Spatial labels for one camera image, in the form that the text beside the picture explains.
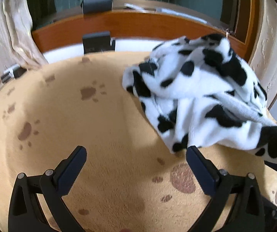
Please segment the beige curtain left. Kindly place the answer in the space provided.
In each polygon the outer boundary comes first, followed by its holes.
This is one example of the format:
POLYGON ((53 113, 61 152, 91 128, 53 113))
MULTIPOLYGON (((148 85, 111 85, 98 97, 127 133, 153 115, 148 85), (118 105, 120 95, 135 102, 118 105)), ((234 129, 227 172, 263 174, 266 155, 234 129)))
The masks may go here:
POLYGON ((31 30, 27 0, 0 0, 0 83, 3 72, 14 64, 36 70, 48 63, 31 30))

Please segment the silver black charger device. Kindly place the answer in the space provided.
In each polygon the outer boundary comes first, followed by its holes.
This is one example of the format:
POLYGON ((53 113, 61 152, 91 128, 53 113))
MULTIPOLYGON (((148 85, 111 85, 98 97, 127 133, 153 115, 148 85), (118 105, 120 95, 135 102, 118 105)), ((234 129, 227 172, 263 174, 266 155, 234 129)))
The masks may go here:
POLYGON ((27 69, 21 67, 18 64, 15 64, 3 72, 1 76, 1 82, 5 84, 11 79, 17 79, 21 77, 26 71, 27 69))

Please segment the beige curtain right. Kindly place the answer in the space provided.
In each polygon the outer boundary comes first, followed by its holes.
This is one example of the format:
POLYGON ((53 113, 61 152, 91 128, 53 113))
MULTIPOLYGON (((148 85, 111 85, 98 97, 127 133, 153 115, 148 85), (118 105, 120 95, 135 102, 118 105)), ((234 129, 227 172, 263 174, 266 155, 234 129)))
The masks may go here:
POLYGON ((249 64, 268 95, 267 108, 277 99, 277 3, 260 0, 259 25, 249 64))

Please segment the black box below sill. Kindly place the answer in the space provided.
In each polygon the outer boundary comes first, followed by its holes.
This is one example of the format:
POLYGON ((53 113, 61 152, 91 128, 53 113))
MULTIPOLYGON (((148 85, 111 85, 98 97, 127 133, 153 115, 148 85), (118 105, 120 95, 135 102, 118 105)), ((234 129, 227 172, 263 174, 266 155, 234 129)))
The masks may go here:
POLYGON ((115 40, 109 31, 94 32, 82 36, 84 54, 115 51, 115 40))

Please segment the black-white cow print garment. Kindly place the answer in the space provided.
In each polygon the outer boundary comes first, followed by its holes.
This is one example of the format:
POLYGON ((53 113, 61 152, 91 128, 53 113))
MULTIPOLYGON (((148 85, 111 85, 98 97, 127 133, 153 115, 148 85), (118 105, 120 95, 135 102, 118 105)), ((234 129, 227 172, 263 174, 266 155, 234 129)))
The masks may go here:
POLYGON ((170 152, 219 144, 277 164, 267 93, 227 37, 165 41, 125 69, 122 86, 139 99, 170 152))

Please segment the black box on sill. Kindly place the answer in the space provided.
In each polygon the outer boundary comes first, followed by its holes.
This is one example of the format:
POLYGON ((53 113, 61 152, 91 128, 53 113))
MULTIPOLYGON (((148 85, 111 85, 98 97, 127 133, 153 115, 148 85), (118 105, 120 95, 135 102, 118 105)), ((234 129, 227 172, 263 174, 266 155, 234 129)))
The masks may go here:
POLYGON ((82 0, 82 13, 92 14, 111 11, 113 7, 113 0, 82 0))

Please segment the yellow paw print blanket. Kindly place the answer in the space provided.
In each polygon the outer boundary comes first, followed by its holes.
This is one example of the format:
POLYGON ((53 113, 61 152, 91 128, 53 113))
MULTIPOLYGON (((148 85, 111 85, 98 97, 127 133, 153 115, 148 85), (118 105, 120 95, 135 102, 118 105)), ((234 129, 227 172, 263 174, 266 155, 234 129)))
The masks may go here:
POLYGON ((77 146, 87 162, 63 200, 85 231, 187 231, 209 202, 122 87, 145 52, 108 52, 27 71, 0 89, 0 230, 19 173, 41 175, 77 146))

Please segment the white paper on sill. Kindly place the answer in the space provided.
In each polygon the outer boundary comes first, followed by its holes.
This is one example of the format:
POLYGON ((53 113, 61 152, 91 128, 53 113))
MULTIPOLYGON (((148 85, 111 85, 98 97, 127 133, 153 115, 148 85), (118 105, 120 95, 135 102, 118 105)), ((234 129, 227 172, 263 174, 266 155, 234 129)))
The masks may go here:
POLYGON ((175 10, 175 9, 167 9, 164 7, 158 7, 158 6, 153 6, 153 7, 143 7, 139 5, 135 5, 133 3, 124 3, 123 4, 126 9, 132 9, 135 11, 140 11, 140 12, 146 12, 146 11, 153 11, 153 12, 160 12, 160 13, 166 13, 166 14, 172 14, 172 15, 181 15, 184 17, 197 17, 197 18, 202 18, 201 15, 197 15, 194 13, 190 12, 182 12, 180 10, 175 10))

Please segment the beige curtain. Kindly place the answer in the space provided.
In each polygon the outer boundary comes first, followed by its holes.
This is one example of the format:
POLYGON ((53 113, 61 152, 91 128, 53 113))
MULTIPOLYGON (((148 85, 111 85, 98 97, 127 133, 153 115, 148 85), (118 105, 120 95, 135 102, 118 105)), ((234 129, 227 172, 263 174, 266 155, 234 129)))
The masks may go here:
POLYGON ((268 95, 267 108, 277 99, 277 3, 260 0, 259 25, 249 64, 268 95))
POLYGON ((3 72, 14 64, 36 70, 48 63, 31 30, 27 0, 0 0, 0 83, 3 72))

